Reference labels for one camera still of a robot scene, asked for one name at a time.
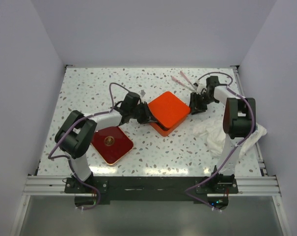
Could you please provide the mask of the orange compartment cookie box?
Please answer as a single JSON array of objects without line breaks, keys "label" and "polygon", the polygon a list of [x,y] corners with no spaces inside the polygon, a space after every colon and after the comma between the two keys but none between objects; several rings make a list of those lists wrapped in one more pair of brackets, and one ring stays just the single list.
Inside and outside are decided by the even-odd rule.
[{"label": "orange compartment cookie box", "polygon": [[188,113],[160,113],[157,116],[158,122],[150,125],[163,137],[173,132],[185,119]]}]

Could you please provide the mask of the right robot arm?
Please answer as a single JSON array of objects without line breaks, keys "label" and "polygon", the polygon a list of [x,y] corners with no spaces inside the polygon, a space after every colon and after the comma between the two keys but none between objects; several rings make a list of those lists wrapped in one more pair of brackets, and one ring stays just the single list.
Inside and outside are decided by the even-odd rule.
[{"label": "right robot arm", "polygon": [[206,85],[198,85],[198,89],[190,94],[190,113],[203,113],[214,102],[223,104],[225,142],[211,176],[204,178],[195,188],[209,185],[213,192],[221,193],[228,183],[233,184],[241,146],[256,129],[256,103],[254,98],[245,98],[232,91],[229,85],[220,83],[217,76],[208,77]]}]

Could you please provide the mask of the orange box lid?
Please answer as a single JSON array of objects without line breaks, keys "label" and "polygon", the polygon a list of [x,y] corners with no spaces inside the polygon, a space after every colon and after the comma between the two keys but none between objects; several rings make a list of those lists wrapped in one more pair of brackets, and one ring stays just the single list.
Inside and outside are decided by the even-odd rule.
[{"label": "orange box lid", "polygon": [[158,123],[166,129],[174,127],[190,113],[190,107],[169,91],[151,101],[148,107]]}]

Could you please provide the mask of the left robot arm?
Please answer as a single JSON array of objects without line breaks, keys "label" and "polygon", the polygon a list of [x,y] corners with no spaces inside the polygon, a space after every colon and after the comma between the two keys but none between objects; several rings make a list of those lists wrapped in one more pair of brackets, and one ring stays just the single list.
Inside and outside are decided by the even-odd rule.
[{"label": "left robot arm", "polygon": [[119,127],[135,119],[139,124],[159,123],[147,102],[140,95],[128,92],[124,100],[117,102],[109,111],[85,115],[72,111],[55,135],[55,147],[48,155],[50,160],[64,157],[68,160],[76,188],[82,193],[93,187],[92,171],[88,166],[86,152],[94,133],[110,127]]}]

